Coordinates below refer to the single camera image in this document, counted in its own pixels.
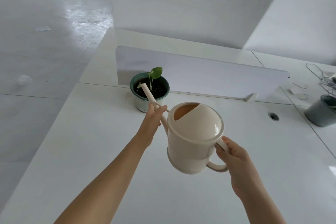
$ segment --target seedling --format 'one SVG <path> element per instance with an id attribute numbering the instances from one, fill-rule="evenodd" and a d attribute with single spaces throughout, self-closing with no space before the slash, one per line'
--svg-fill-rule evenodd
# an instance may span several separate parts
<path id="1" fill-rule="evenodd" d="M 153 80 L 157 79 L 157 78 L 159 78 L 161 76 L 161 74 L 162 74 L 162 67 L 153 68 L 150 72 L 148 72 L 146 74 L 148 74 L 148 76 L 149 76 L 149 87 L 150 87 L 150 90 L 152 90 Z"/>

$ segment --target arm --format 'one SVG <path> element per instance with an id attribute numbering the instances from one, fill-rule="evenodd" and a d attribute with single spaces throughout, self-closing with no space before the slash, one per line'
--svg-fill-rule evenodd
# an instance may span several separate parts
<path id="1" fill-rule="evenodd" d="M 250 224 L 286 224 L 247 151 L 227 137 L 222 139 L 232 155 L 221 148 L 216 152 L 229 169 L 232 188 L 241 199 Z"/>
<path id="2" fill-rule="evenodd" d="M 152 104 L 137 134 L 64 210 L 54 224 L 110 224 L 145 149 L 151 144 L 167 106 Z"/>

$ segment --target cream watering can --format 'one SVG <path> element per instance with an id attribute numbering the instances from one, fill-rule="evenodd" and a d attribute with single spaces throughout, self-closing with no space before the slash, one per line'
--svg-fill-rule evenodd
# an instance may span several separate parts
<path id="1" fill-rule="evenodd" d="M 141 84 L 155 110 L 159 105 L 145 83 Z M 174 106 L 166 119 L 161 117 L 168 136 L 168 159 L 173 167 L 185 174 L 197 174 L 206 167 L 217 172 L 226 172 L 226 165 L 210 161 L 215 145 L 230 153 L 221 140 L 224 123 L 221 116 L 211 107 L 201 103 L 186 102 Z"/>

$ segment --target white wall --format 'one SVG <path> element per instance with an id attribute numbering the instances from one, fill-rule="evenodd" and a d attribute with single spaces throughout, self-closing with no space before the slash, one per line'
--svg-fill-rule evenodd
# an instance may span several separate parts
<path id="1" fill-rule="evenodd" d="M 336 65 L 336 0 L 274 0 L 244 49 Z"/>
<path id="2" fill-rule="evenodd" d="M 242 48 L 272 0 L 112 0 L 117 28 Z"/>

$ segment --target desk hole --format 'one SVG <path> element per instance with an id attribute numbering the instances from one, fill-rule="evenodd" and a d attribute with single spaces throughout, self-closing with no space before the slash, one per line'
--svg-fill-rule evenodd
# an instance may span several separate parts
<path id="1" fill-rule="evenodd" d="M 268 113 L 268 116 L 269 116 L 272 120 L 275 120 L 275 121 L 278 121 L 278 120 L 279 120 L 279 116 L 277 116 L 274 112 L 269 112 L 269 113 Z"/>

